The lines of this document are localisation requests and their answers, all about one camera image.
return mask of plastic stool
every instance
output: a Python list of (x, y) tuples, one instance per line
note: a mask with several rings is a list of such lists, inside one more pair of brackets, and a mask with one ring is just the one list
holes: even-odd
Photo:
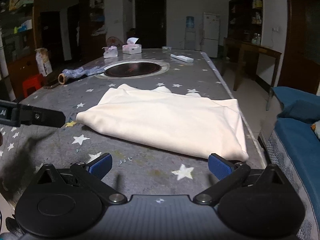
[(44, 78), (42, 74), (34, 75), (22, 83), (24, 98), (28, 97), (28, 89), (35, 88), (36, 90), (43, 87)]

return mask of white remote control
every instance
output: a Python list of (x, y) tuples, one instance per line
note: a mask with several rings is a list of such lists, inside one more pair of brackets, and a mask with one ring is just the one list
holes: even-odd
[(193, 58), (191, 57), (186, 57), (178, 54), (171, 54), (170, 56), (184, 62), (193, 62)]

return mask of black label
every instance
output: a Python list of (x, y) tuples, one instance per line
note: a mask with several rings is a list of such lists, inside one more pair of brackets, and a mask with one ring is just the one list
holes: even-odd
[(4, 107), (0, 107), (0, 118), (7, 119), (8, 110)]

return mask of folded white towel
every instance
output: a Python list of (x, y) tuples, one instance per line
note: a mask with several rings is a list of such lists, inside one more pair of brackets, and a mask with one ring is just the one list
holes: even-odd
[(76, 120), (101, 134), (185, 155), (248, 159), (236, 99), (210, 100), (173, 94), (163, 86), (139, 90), (123, 84), (110, 88)]

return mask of white refrigerator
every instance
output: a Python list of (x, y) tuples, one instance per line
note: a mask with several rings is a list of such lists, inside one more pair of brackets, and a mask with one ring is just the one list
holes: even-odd
[(220, 16), (211, 13), (204, 13), (201, 50), (209, 57), (218, 57), (219, 34)]

